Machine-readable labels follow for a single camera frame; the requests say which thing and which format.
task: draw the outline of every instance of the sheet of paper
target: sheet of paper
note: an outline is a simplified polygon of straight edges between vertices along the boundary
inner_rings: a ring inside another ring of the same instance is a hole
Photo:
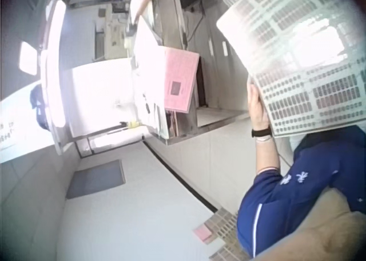
[[[188,113],[200,55],[162,47],[165,51],[165,109]]]
[[[366,26],[352,0],[237,0],[217,27],[258,86],[275,136],[366,120]]]

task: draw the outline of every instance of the papers on desk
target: papers on desk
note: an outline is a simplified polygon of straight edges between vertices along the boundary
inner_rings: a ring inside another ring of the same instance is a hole
[[[166,63],[164,107],[188,113],[200,55],[186,50],[161,48]]]
[[[142,17],[134,53],[146,97],[167,110],[188,113],[200,55],[159,46]]]

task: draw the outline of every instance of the white stripe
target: white stripe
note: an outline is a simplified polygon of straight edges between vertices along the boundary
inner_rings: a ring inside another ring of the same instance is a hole
[[[228,48],[226,46],[226,42],[222,42],[222,49],[224,50],[224,56],[227,57],[228,56]]]
[[[259,219],[259,214],[261,212],[263,204],[259,204],[257,208],[256,217],[254,218],[254,225],[253,225],[253,257],[256,257],[256,247],[257,247],[257,224]]]
[[[213,57],[213,47],[212,47],[212,41],[211,41],[211,38],[208,39],[208,47],[210,49],[210,54],[211,56]]]

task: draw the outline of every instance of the black wristwatch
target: black wristwatch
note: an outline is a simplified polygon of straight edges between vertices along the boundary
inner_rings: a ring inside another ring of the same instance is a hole
[[[269,127],[267,127],[266,129],[262,129],[262,130],[253,130],[252,129],[252,137],[264,137],[267,135],[271,135],[272,136],[272,130]]]

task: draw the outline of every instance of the doormat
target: doormat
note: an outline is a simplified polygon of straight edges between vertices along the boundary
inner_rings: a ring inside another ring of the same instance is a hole
[[[96,167],[76,171],[67,190],[66,198],[72,199],[125,183],[121,160],[112,161]]]

